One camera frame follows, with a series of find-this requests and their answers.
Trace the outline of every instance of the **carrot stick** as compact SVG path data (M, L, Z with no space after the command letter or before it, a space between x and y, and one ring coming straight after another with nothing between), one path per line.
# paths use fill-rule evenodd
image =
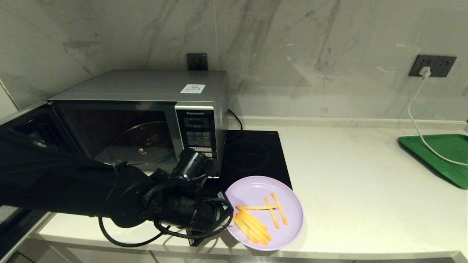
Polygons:
M242 222L237 217L234 217L233 221L238 226L238 228L250 239L250 241L252 241L254 244L258 244L258 240L252 234L252 230L250 230L249 227L244 224L244 222Z
M283 210L283 207L281 206L281 203L279 202L278 197L276 196L275 193L271 193L271 196L273 197L273 199L275 200L276 205L278 206L279 213L281 214L281 218L283 219L283 223L285 225L287 225L288 224L288 219L286 218L285 211Z
M252 220L251 218L247 217L245 212L240 212L237 214L239 218L259 236L264 236L268 240L271 240L271 235L262 228L260 224Z
M268 245L268 238L262 233L262 231L255 226L252 226L250 222L246 221L245 215L237 214L236 218L240 220L243 224L245 224L252 232L252 235L260 241L263 245Z
M241 206L245 210L268 210L268 209L277 209L277 205L267 205L267 206Z
M265 200L265 203L267 206L272 206L270 205L270 202L268 201L267 197L264 197L263 199ZM271 218L273 219L273 223L275 223L275 227L279 228L279 223L278 223L278 220L276 219L275 212L271 208L269 210L270 210Z
M246 209L244 209L242 206L240 205L236 205L235 206L237 208L237 210L241 211L241 212L244 212L246 214L246 216L248 216L249 218L251 218L252 220L256 221L258 224L260 224L262 226L262 228L264 230L268 230L266 225L263 224L260 220L258 220L251 212L247 211Z

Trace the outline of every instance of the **white power cord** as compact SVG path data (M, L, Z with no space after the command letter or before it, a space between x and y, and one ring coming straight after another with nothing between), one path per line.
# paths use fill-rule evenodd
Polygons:
M423 143L427 146L427 148L429 148L429 150L431 150L431 152L433 152L435 155L437 155L438 157L440 157L441 159L444 159L446 160L447 162L451 162L451 163L454 163L454 164L459 164L459 165L463 165L463 166L468 166L468 164L466 163L463 163L463 162L457 162L457 161L453 161L453 160L450 160L450 159L447 159L445 158L444 156L440 155L438 152L436 152L432 147L430 147L427 142L424 140L422 134L421 134L421 131L419 130L419 127L417 126L415 120L413 119L413 116L411 115L411 104L413 103L414 99L416 99L416 97L418 96L419 92L421 91L421 88L423 87L424 85L424 82L427 80L427 78L431 75L431 68L428 67L428 66L425 66L423 67L420 71L419 71L419 75L421 75L423 77L423 81L421 82L421 85L419 86L419 88L417 89L417 92L416 94L414 95L414 97L411 99L411 101L409 102L408 104L408 114L409 114L409 117L411 118L411 121L413 122L414 124L414 127L416 128L416 131L417 133L419 134L419 137L421 138L421 140L423 141Z

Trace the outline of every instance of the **marble wall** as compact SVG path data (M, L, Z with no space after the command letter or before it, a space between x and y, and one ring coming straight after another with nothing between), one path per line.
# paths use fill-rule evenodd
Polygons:
M2 88L0 82L0 119L16 112L17 110L18 109L11 101L10 96L8 96L6 91Z
M455 55L414 115L468 118L465 0L0 0L0 79L24 107L111 69L205 52L242 116L408 118L417 54Z

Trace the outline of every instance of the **robotic arm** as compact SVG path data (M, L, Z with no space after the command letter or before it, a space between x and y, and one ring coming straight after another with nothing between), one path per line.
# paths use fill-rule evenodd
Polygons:
M0 127L0 204L97 216L104 236L124 247L148 244L163 234L202 239L230 224L233 208L223 198L200 198L206 178L216 164L203 154L185 149L172 173L161 169L147 176L122 162L111 166ZM229 216L218 230L214 229ZM160 234L138 244L118 242L107 234L102 218L119 227L154 222ZM170 226L197 234L169 231Z

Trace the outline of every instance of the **countertop edge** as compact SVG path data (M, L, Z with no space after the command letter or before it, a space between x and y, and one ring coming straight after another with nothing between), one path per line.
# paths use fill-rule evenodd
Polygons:
M188 254L210 254L223 256L268 256L281 258L309 258L309 259L330 259L330 260L409 260L426 258L452 258L455 263L467 263L467 259L460 251L427 251L412 253L345 253L345 252L314 252L297 250L278 250L278 251L257 251L248 248L215 248L215 247L190 247L177 245L148 244L138 248L122 248L115 246L108 241L95 241L74 238L58 238L56 236L47 236L32 234L32 239L43 240L51 245L70 246L80 248L103 249L134 249L150 250L159 253L188 253Z
M240 116L244 126L301 126L301 127L342 127L342 128L389 128L414 129L409 119L362 119L362 118L308 118L308 117L263 117ZM235 127L236 119L229 116L229 123ZM464 130L464 121L416 120L420 129Z

